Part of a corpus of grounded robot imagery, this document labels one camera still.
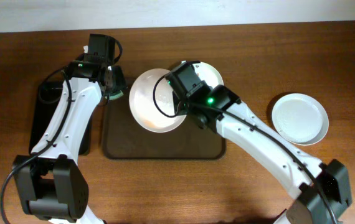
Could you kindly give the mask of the green yellow sponge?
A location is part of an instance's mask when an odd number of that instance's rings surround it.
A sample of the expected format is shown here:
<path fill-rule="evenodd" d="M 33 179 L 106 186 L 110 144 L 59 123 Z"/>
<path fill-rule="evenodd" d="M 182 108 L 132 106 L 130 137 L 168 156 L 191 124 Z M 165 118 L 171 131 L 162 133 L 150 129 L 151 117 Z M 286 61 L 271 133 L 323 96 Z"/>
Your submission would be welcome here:
<path fill-rule="evenodd" d="M 118 98 L 121 98 L 123 96 L 123 92 L 122 91 L 118 91 L 118 92 L 114 92 L 114 93 L 109 93 L 106 98 L 108 101 L 113 101 L 116 100 Z"/>

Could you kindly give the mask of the white plate with sauce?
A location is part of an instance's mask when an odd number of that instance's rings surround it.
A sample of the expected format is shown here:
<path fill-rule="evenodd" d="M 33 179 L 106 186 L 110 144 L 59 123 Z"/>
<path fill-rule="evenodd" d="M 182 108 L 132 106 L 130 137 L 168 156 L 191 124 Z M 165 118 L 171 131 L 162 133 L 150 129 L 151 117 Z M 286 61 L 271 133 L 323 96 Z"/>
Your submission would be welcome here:
<path fill-rule="evenodd" d="M 154 133 L 166 133 L 183 124 L 174 114 L 173 89 L 163 78 L 169 70 L 154 68 L 142 73 L 130 88 L 129 106 L 136 122 Z"/>

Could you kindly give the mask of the white plate top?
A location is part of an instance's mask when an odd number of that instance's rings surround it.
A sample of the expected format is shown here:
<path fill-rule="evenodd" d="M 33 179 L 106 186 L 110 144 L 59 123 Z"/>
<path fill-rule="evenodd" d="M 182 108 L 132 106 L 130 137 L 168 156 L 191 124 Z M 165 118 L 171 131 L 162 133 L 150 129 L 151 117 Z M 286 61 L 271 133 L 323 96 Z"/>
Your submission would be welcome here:
<path fill-rule="evenodd" d="M 221 74 L 205 62 L 182 61 L 174 71 L 178 72 L 178 77 L 187 91 L 193 89 L 201 81 L 205 81 L 211 88 L 224 85 Z"/>

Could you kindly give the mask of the pale green plate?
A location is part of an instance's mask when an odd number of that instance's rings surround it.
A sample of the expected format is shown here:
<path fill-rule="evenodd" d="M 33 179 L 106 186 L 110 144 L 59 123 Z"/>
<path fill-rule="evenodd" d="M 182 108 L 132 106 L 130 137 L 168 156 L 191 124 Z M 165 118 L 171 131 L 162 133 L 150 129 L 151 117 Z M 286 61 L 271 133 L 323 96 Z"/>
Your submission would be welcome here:
<path fill-rule="evenodd" d="M 301 146 L 320 142 L 329 129 L 325 108 L 302 93 L 290 93 L 278 99 L 272 108 L 272 123 L 283 138 Z"/>

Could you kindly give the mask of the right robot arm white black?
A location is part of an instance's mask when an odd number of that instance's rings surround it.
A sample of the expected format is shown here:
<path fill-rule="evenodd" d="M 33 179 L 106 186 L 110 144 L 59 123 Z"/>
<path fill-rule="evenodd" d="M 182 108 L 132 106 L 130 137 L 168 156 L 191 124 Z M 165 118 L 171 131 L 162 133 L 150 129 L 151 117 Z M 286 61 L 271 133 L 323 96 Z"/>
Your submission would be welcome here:
<path fill-rule="evenodd" d="M 268 170 L 294 199 L 275 223 L 338 223 L 352 204 L 347 168 L 329 164 L 282 138 L 224 85 L 211 87 L 196 73 L 198 61 L 164 75 L 173 89 L 176 115 L 190 115 L 201 128 L 240 146 Z"/>

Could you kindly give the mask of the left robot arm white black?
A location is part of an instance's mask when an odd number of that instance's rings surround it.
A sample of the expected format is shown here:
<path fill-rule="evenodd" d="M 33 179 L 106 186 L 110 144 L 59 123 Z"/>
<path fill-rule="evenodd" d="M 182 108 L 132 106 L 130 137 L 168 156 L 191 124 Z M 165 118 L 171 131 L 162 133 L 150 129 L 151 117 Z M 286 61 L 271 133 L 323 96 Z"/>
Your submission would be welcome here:
<path fill-rule="evenodd" d="M 83 54 L 59 69 L 63 89 L 55 112 L 28 156 L 16 156 L 0 191 L 0 212 L 8 222 L 4 195 L 16 183 L 22 210 L 51 223 L 103 223 L 88 206 L 89 188 L 77 161 L 88 122 L 102 99 L 123 96 L 126 81 L 117 62 L 115 38 L 90 34 Z"/>

